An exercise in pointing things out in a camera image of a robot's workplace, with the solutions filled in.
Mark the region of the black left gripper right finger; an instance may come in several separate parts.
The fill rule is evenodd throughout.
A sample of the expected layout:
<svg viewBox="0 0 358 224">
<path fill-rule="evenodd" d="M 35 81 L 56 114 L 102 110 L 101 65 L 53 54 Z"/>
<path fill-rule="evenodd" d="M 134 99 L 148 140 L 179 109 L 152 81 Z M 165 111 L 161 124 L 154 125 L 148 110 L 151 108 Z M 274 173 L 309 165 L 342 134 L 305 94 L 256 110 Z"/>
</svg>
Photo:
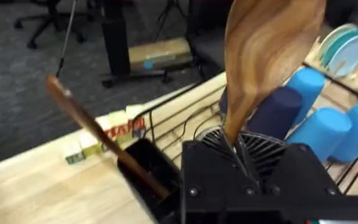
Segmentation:
<svg viewBox="0 0 358 224">
<path fill-rule="evenodd" d="M 245 152 L 267 190 L 299 195 L 341 195 L 336 183 L 306 144 L 287 144 L 242 132 Z"/>
</svg>

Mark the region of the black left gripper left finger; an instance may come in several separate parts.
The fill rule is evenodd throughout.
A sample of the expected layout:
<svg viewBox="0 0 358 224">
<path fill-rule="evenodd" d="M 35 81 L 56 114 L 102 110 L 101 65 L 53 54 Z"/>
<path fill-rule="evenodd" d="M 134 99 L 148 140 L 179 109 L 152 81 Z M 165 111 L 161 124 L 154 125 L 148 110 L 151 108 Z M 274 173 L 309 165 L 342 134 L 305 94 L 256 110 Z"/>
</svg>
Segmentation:
<svg viewBox="0 0 358 224">
<path fill-rule="evenodd" d="M 184 194 L 189 198 L 259 195 L 260 182 L 242 152 L 227 143 L 220 126 L 185 141 L 181 154 Z"/>
</svg>

